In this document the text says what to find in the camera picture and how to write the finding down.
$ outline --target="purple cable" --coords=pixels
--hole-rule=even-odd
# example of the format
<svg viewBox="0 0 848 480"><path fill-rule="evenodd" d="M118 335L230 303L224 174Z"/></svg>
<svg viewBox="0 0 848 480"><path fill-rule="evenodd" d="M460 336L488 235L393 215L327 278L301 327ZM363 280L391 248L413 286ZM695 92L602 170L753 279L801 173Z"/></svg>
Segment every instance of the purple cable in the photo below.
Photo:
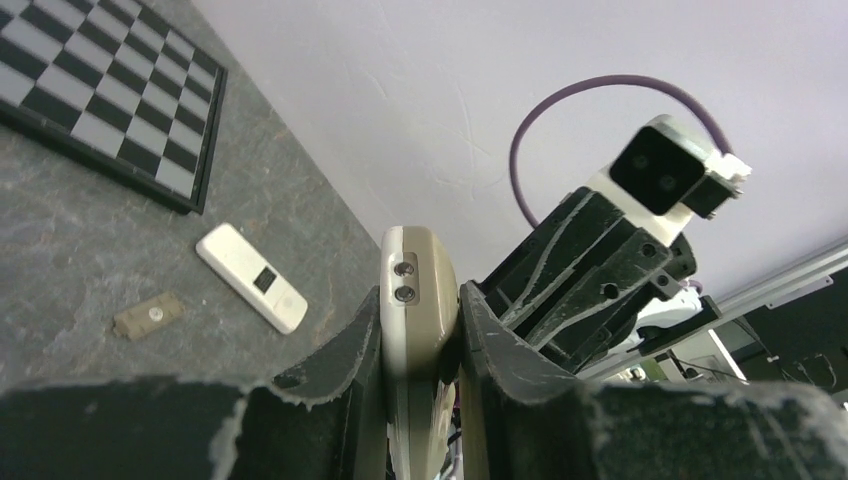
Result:
<svg viewBox="0 0 848 480"><path fill-rule="evenodd" d="M524 121L521 122L521 125L518 126L518 130L516 130L515 136L512 138L512 145L509 147L509 180L510 183L512 183L512 193L515 194L515 201L518 202L518 208L521 209L521 213L524 214L524 218L527 219L527 222L530 223L531 227L536 228L539 225L539 221L536 220L536 217L533 216L533 212L530 211L530 206L527 205L527 199L524 198L524 194L521 193L521 186L518 184L518 146L521 144L521 139L524 137L524 134L527 133L530 125L532 125L537 118L545 113L545 110L551 108L560 100L565 100L572 95L585 92L586 90L612 85L630 85L634 87L650 88L651 90L662 92L677 100L688 108L689 111L692 112L692 114L695 115L695 117L701 122L704 128L707 129L707 132L713 139L713 143L716 144L716 147L718 147L722 153L733 153L733 150L730 147L730 142L727 141L727 137L724 136L724 132L721 131L721 127L718 126L715 119L713 119L703 105L695 100L695 97L689 95L680 87L653 77L645 77L642 75L605 75L574 83L542 100L536 108L531 110L530 113L527 114L527 117L524 118Z"/></svg>

